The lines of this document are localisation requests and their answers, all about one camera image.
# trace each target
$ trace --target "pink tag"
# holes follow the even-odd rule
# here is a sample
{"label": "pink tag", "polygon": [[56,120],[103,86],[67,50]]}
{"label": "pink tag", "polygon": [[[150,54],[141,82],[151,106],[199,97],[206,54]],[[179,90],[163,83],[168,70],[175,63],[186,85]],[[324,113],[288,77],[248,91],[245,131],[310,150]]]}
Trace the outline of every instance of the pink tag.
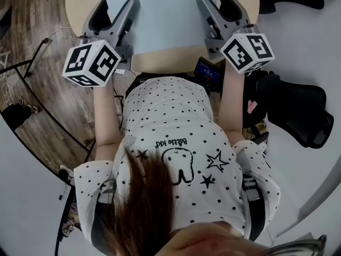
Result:
{"label": "pink tag", "polygon": [[251,114],[253,110],[257,107],[258,103],[255,101],[248,101],[248,108],[247,108],[247,113]]}

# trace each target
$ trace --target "wooden floor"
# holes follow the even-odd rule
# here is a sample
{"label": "wooden floor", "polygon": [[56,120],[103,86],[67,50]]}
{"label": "wooden floor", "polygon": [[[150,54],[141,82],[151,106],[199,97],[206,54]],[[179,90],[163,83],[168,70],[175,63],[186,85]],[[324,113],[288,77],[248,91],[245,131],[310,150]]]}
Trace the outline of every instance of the wooden floor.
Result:
{"label": "wooden floor", "polygon": [[[13,7],[12,27],[0,40],[0,47],[11,51],[9,65],[23,61],[49,34],[69,27],[65,0],[0,0],[0,17],[10,6]],[[62,29],[51,36],[51,40],[40,50],[31,68],[33,75],[26,81],[51,114],[85,145],[95,136],[92,90],[74,85],[61,76],[68,50],[76,44],[76,36],[71,29]],[[13,84],[18,79],[14,71],[8,75],[5,79],[0,77],[0,85],[6,81]],[[114,79],[117,93],[125,95],[134,76],[117,74]],[[16,103],[20,97],[25,103],[39,107],[21,81],[16,83],[14,91],[15,99],[8,103],[4,103],[6,98],[0,94],[0,110]],[[118,102],[117,110],[121,114],[119,107]],[[86,157],[86,152],[44,111],[31,116],[16,133],[54,172],[59,171],[61,164],[73,169]]]}

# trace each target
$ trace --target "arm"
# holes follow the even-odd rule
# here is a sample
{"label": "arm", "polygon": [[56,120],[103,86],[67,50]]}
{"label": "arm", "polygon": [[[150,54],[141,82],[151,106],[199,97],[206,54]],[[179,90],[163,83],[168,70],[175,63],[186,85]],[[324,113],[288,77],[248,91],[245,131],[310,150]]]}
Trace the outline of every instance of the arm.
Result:
{"label": "arm", "polygon": [[244,75],[238,74],[226,62],[218,124],[228,136],[231,145],[245,140],[242,135],[244,79]]}
{"label": "arm", "polygon": [[94,108],[97,143],[95,160],[113,161],[122,137],[117,121],[112,78],[106,87],[94,88]]}

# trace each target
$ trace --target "light blue paper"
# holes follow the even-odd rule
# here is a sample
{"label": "light blue paper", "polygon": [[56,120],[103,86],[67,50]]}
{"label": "light blue paper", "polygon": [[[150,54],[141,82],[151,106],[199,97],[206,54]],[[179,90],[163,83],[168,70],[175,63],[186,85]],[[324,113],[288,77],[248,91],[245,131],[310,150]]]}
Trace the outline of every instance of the light blue paper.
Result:
{"label": "light blue paper", "polygon": [[[126,1],[107,0],[111,17],[118,14]],[[140,3],[129,34],[134,54],[205,44],[209,26],[196,0],[140,0]]]}

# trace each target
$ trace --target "metal stand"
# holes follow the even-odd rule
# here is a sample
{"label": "metal stand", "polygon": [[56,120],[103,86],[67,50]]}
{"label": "metal stand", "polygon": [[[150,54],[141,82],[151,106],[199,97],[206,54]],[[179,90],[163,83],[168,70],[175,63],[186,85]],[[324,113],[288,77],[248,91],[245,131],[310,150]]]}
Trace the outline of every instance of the metal stand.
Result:
{"label": "metal stand", "polygon": [[[37,53],[39,52],[40,48],[43,46],[43,44],[47,44],[48,43],[48,38],[45,38],[44,40],[41,41],[41,43],[38,45],[38,48],[37,50],[35,51],[32,59],[30,60],[27,60],[27,61],[24,61],[24,62],[19,62],[17,63],[16,65],[12,65],[10,67],[7,67],[5,69],[1,69],[0,70],[0,74],[4,74],[5,72],[7,71],[10,71],[12,69],[15,69],[15,71],[17,72],[20,80],[23,82],[24,86],[27,88],[27,90],[30,92],[30,94],[32,95],[32,97],[39,103],[40,107],[49,115],[49,117],[57,124],[57,126],[70,138],[72,139],[78,146],[81,147],[81,149],[83,151],[85,151],[87,154],[90,155],[91,151],[87,149],[87,146],[84,146],[82,143],[80,143],[71,133],[69,133],[68,130],[66,130],[61,124],[59,121],[56,120],[56,118],[46,109],[46,107],[42,104],[42,102],[38,99],[37,95],[32,91],[32,89],[29,87],[29,85],[26,83],[25,81],[25,78],[27,76],[30,75],[30,68],[32,66],[32,63],[34,61],[34,59],[36,58],[37,56]],[[21,76],[19,70],[18,70],[18,67],[20,66],[24,66],[24,65],[27,65],[28,64],[28,67],[24,73],[23,76]]]}

